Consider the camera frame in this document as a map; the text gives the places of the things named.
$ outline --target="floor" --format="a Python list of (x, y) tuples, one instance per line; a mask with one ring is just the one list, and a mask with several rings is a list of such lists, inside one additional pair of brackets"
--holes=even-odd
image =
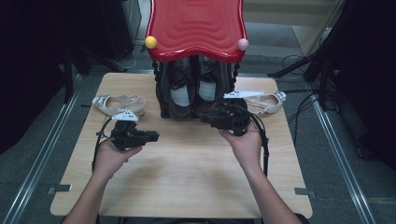
[[(143, 40), (149, 15), (149, 0), (139, 0), (139, 5), (142, 23), (138, 38)], [(282, 59), (289, 58), (290, 63), (297, 60), (299, 56), (303, 56), (290, 26), (247, 22), (246, 27), (250, 43), (250, 48), (246, 53), (247, 59), (249, 56), (262, 56), (272, 58), (276, 63), (282, 63)], [(132, 57), (130, 55), (119, 63), (131, 64)], [(247, 60), (244, 69), (241, 69), (245, 73), (243, 75), (262, 76), (262, 73), (268, 73), (271, 69), (279, 69), (279, 64), (272, 68), (270, 62), (267, 62), (268, 65), (262, 69), (262, 66), (258, 66), (257, 63), (261, 62)], [(149, 69), (146, 66), (140, 67), (139, 64), (134, 68), (136, 70)], [(60, 221), (58, 217), (51, 217), (49, 214), (52, 196), (48, 195), (48, 189), (53, 187), (54, 183), (60, 182), (59, 174), (56, 174), (54, 170), (64, 169), (62, 167), (67, 164), (67, 160), (62, 155), (71, 153), (73, 150), (73, 144), (78, 138), (74, 126), (82, 126), (83, 118), (89, 109), (86, 105), (91, 103), (89, 96), (95, 94), (101, 78), (96, 75), (77, 76), (76, 84), (84, 82), (84, 85), (76, 89), (79, 98), (70, 105), (71, 107), (64, 108), (62, 104), (59, 104), (62, 102), (62, 93), (55, 96), (55, 103), (49, 105), (49, 108), (37, 118), (33, 129), (21, 140), (19, 146), (25, 147), (15, 147), (12, 151), (1, 155), (0, 219), (4, 220), (4, 223)], [(285, 76), (283, 79), (278, 79), (277, 83), (279, 88), (284, 90), (316, 87), (316, 83), (305, 83), (296, 76)], [(288, 97), (290, 99), (295, 97), (293, 101), (298, 103), (304, 99), (303, 95)], [(285, 110), (289, 111), (287, 116), (292, 116), (291, 112), (296, 111), (297, 107), (298, 104), (285, 105)], [(59, 121), (58, 126), (63, 128), (64, 132), (60, 136), (55, 136), (58, 139), (57, 145), (62, 147), (47, 143), (45, 134), (36, 134), (43, 132), (42, 130), (50, 131), (53, 122), (48, 122), (48, 120), (57, 120), (58, 111), (70, 113), (68, 120)], [(301, 121), (299, 124), (299, 141), (296, 151), (299, 155), (305, 184), (312, 190), (311, 192), (316, 193), (311, 198), (311, 203), (315, 208), (311, 223), (394, 223), (396, 220), (395, 172), (381, 161), (364, 161), (359, 158), (347, 128), (337, 113), (331, 111), (323, 113), (317, 105), (314, 105), (300, 117), (300, 120), (308, 119), (313, 121)], [(290, 132), (297, 132), (297, 127), (290, 125)], [(313, 134), (325, 141), (316, 143), (312, 140)], [(39, 149), (42, 148), (43, 143), (50, 148), (51, 155), (40, 154)], [(35, 166), (35, 159), (39, 157), (47, 163), (41, 171), (38, 171), (42, 172), (40, 180), (35, 182), (32, 179), (26, 179), (26, 176), (30, 175), (29, 172), (32, 172), (30, 167)], [(21, 204), (19, 209), (22, 211), (24, 209), (22, 214), (17, 212), (14, 218), (10, 218), (7, 212), (9, 212), (9, 206), (15, 202), (21, 183), (37, 184), (37, 186), (35, 192), (20, 192), (25, 193), (27, 198), (31, 198), (26, 204)], [(6, 218), (19, 222), (8, 222)]]

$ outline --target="red shelf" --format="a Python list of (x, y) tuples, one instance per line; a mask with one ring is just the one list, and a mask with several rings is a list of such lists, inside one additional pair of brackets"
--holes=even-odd
[(146, 36), (157, 45), (152, 60), (169, 62), (191, 55), (237, 63), (245, 55), (238, 41), (247, 38), (243, 0), (151, 0)]

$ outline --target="black shoe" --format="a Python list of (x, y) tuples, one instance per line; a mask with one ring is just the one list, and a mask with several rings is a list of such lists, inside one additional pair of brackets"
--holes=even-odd
[(170, 62), (167, 75), (170, 83), (170, 117), (177, 121), (189, 119), (192, 115), (192, 102), (195, 95), (190, 58)]
[(200, 117), (213, 109), (224, 93), (231, 91), (231, 65), (199, 56), (195, 67), (198, 78), (193, 109)]

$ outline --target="wooden table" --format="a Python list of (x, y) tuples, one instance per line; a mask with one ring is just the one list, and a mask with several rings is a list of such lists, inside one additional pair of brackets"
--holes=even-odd
[[(239, 77), (237, 90), (272, 92), (271, 78)], [(139, 94), (146, 103), (146, 114), (137, 129), (157, 131), (158, 142), (125, 163), (109, 181), (100, 215), (116, 217), (211, 217), (260, 218), (259, 208), (246, 177), (230, 145), (215, 128), (198, 119), (177, 122), (162, 119), (155, 95), (154, 75), (109, 73), (96, 95)], [(91, 162), (96, 142), (107, 116), (92, 107), (61, 184), (72, 184), (68, 192), (57, 192), (50, 211), (64, 216), (75, 204), (91, 176)], [(294, 188), (305, 188), (300, 165), (290, 137), (283, 108), (263, 115), (269, 140), (268, 177), (295, 213), (312, 216), (306, 195)], [(110, 134), (115, 121), (108, 123)]]

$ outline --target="white shoe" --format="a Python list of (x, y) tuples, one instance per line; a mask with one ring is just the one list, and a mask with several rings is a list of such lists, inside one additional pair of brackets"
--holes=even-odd
[(247, 110), (252, 114), (273, 114), (286, 101), (286, 94), (283, 91), (274, 91), (271, 94), (258, 97), (245, 98)]
[(132, 110), (134, 113), (143, 116), (145, 114), (144, 107), (146, 101), (137, 94), (121, 96), (101, 94), (93, 98), (92, 104), (109, 116), (123, 113), (126, 110)]

